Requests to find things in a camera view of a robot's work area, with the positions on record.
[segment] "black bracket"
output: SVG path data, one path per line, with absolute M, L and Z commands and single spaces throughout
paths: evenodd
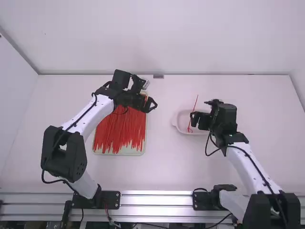
M 73 194 L 72 208 L 83 208 L 83 209 L 107 209 L 117 210 L 120 208 L 121 193 L 119 191 L 101 191 L 99 197 L 87 199 L 76 193 Z
M 101 187 L 92 199 L 87 199 L 77 193 L 73 194 L 72 200 L 67 200 L 61 219 L 61 229 L 66 229 L 69 221 L 69 214 L 73 208 L 82 209 L 113 209 L 120 208 L 121 193 L 119 191 L 101 191 Z
M 207 210 L 225 210 L 220 204 L 219 192 L 221 190 L 236 191 L 237 187 L 234 185 L 214 185 L 211 192 L 196 192 L 192 194 L 193 198 L 193 209 L 195 211 L 207 211 Z
M 193 192 L 193 209 L 195 211 L 220 210 L 213 205 L 209 192 Z

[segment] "wire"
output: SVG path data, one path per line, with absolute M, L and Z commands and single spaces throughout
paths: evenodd
M 228 218 L 230 215 L 232 215 L 232 213 L 226 215 L 226 216 L 225 216 L 222 220 L 220 220 L 218 223 L 216 223 L 216 224 L 214 224 L 214 225 L 212 225 L 212 226 L 210 226 L 210 227 L 207 227 L 207 228 L 205 228 L 205 229 L 210 229 L 210 228 L 213 228 L 213 227 L 218 226 L 218 225 L 221 224 L 226 218 Z
M 80 220 L 80 224 L 81 224 L 83 219 L 84 219 L 84 209 L 81 208 L 81 220 Z
M 168 229 L 167 227 L 159 226 L 159 225 L 155 225 L 155 224 L 151 224 L 151 223 L 140 223 L 140 224 L 144 224 L 144 225 L 148 225 L 148 226 L 152 226 L 152 227 L 157 227 L 157 228 Z
M 135 223 L 130 229 L 134 229 L 135 226 L 137 226 L 137 225 L 138 225 L 138 223 Z
M 210 133 L 209 133 L 209 135 L 208 135 L 208 139 L 206 140 L 205 149 L 204 149 L 204 152 L 205 152 L 205 155 L 206 155 L 206 156 L 211 156 L 211 155 L 213 155 L 214 153 L 216 153 L 217 151 L 221 150 L 221 148 L 217 148 L 216 150 L 214 150 L 214 151 L 211 152 L 210 154 L 208 154 L 208 153 L 206 152 L 206 150 L 207 150 L 207 148 L 208 148 L 209 139 L 212 138 L 211 135 L 212 135 L 212 132 L 210 131 Z
M 126 107 L 126 110 L 123 112 L 123 113 L 112 113 L 112 114 L 115 114 L 115 115 L 124 115 L 124 114 L 126 114 L 127 112 L 129 111 L 129 109 L 128 109 L 128 107 Z

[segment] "aluminum rail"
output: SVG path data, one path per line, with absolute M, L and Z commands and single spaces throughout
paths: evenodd
M 191 191 L 121 191 L 121 206 L 109 210 L 118 222 L 181 222 L 217 223 L 228 211 L 195 211 Z M 301 201 L 301 224 L 305 224 L 305 196 Z M 0 220 L 3 221 L 60 221 L 64 203 L 72 193 L 5 192 L 0 189 Z M 81 210 L 73 209 L 69 221 L 80 221 Z M 86 221 L 107 221 L 103 209 L 84 209 Z

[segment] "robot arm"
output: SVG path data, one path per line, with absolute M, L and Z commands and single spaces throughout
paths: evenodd
M 217 185 L 210 194 L 214 205 L 228 209 L 243 228 L 299 228 L 299 199 L 294 193 L 285 193 L 257 161 L 248 139 L 237 131 L 236 106 L 217 99 L 205 103 L 211 112 L 191 113 L 191 124 L 209 131 L 208 140 L 215 137 L 214 145 L 234 165 L 250 196 L 238 194 L 233 185 Z
M 130 78 L 133 85 L 130 90 L 125 90 Z M 101 188 L 86 171 L 85 142 L 98 123 L 118 105 L 129 106 L 144 113 L 155 109 L 157 103 L 151 97 L 146 98 L 140 94 L 148 85 L 149 81 L 137 75 L 115 70 L 112 81 L 92 93 L 89 104 L 74 118 L 61 127 L 49 126 L 44 132 L 41 154 L 43 182 L 50 183 L 43 178 L 44 171 L 48 171 L 54 177 L 60 177 L 59 181 L 68 184 L 80 196 L 93 199 Z

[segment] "white tabletop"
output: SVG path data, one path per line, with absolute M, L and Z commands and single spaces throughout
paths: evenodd
M 73 117 L 90 101 L 91 92 L 111 77 L 39 77 L 0 186 L 43 187 L 40 159 L 44 130 Z M 204 101 L 214 98 L 236 105 L 238 130 L 249 139 L 253 153 L 272 179 L 286 191 L 305 192 L 305 113 L 289 76 L 145 77 L 151 80 L 148 94 L 158 103 L 148 114 L 145 153 L 100 156 L 92 153 L 93 133 L 86 142 L 87 171 L 103 188 L 192 190 L 226 183 L 244 190 L 235 169 L 221 153 L 204 155 L 206 136 L 183 135 L 171 126 L 172 115 L 179 109 L 192 109 L 198 94 L 197 109 L 209 109 Z M 46 180 L 54 179 L 46 175 Z

